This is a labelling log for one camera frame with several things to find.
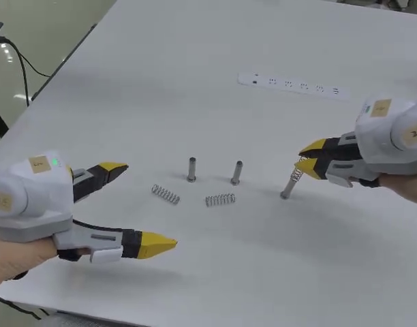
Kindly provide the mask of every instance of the hand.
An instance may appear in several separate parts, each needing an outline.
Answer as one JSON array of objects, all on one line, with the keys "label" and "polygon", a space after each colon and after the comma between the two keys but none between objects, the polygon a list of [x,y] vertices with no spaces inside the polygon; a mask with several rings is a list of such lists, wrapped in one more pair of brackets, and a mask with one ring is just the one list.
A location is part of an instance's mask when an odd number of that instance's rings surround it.
[{"label": "hand", "polygon": [[380,185],[393,190],[409,201],[417,203],[417,175],[401,176],[383,174],[380,176]]},{"label": "hand", "polygon": [[[77,252],[79,255],[90,253],[88,249],[79,249]],[[29,243],[0,240],[0,284],[55,256],[57,249],[51,237]]]}]

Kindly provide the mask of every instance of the gray floor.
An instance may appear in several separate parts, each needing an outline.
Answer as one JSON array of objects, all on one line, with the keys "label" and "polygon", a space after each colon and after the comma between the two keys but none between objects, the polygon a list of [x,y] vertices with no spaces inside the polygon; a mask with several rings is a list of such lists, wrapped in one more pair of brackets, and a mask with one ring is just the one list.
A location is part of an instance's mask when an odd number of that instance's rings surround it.
[{"label": "gray floor", "polygon": [[[0,0],[0,35],[11,39],[41,72],[50,75],[116,0]],[[27,68],[30,95],[46,81]],[[12,125],[25,110],[16,55],[0,46],[0,115]],[[0,304],[0,326],[30,327],[34,319]]]}]

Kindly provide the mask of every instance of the power outlet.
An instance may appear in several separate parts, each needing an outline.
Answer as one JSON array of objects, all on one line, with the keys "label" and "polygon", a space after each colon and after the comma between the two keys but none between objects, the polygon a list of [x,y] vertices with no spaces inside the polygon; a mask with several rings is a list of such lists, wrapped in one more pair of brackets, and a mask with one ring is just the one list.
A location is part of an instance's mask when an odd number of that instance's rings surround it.
[{"label": "power outlet", "polygon": [[317,95],[330,99],[348,100],[350,93],[341,87],[328,87],[323,84],[310,84],[297,78],[265,76],[258,73],[240,73],[238,83],[253,87],[264,87],[280,91]]}]

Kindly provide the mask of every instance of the metal spring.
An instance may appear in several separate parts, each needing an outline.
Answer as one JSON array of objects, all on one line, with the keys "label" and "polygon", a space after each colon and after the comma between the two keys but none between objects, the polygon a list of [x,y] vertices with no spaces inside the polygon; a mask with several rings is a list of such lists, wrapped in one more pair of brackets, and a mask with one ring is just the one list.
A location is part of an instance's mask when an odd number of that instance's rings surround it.
[{"label": "metal spring", "polygon": [[[306,160],[306,157],[300,157],[298,162]],[[303,176],[303,172],[301,172],[298,168],[293,169],[292,174],[290,175],[290,179],[294,182],[298,182],[300,178]]]},{"label": "metal spring", "polygon": [[207,196],[206,205],[207,206],[220,206],[222,204],[235,203],[236,196],[233,193],[229,194],[219,194],[218,196]]},{"label": "metal spring", "polygon": [[167,189],[164,189],[163,187],[154,184],[151,191],[156,195],[159,196],[166,201],[172,203],[172,204],[178,204],[180,202],[180,197],[171,191],[168,191]]}]

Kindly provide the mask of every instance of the metal pin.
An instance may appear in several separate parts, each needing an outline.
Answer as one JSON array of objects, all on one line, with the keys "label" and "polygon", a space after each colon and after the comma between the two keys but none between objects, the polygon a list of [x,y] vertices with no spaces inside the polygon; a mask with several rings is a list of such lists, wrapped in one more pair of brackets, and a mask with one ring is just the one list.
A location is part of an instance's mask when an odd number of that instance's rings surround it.
[{"label": "metal pin", "polygon": [[[306,160],[306,158],[301,157],[299,158],[299,161]],[[293,169],[293,172],[290,175],[289,183],[285,186],[284,190],[280,193],[279,196],[281,196],[282,199],[287,200],[290,197],[290,194],[297,184],[297,182],[300,180],[301,176],[303,175],[303,172],[301,172],[298,168]]]},{"label": "metal pin", "polygon": [[285,186],[284,190],[280,193],[279,196],[281,196],[282,199],[287,200],[290,197],[290,194],[293,188],[295,187],[296,183],[296,181],[290,179],[289,183]]},{"label": "metal pin", "polygon": [[196,181],[196,158],[192,157],[189,159],[189,174],[187,175],[187,181],[193,183]]},{"label": "metal pin", "polygon": [[241,172],[242,172],[242,167],[243,167],[243,162],[241,162],[241,161],[238,161],[237,163],[236,163],[236,169],[234,170],[234,174],[233,174],[233,178],[231,178],[231,183],[234,185],[234,186],[236,186],[236,185],[238,185],[239,183],[240,183],[240,181],[239,181],[239,177],[240,177],[240,175],[241,175]]}]

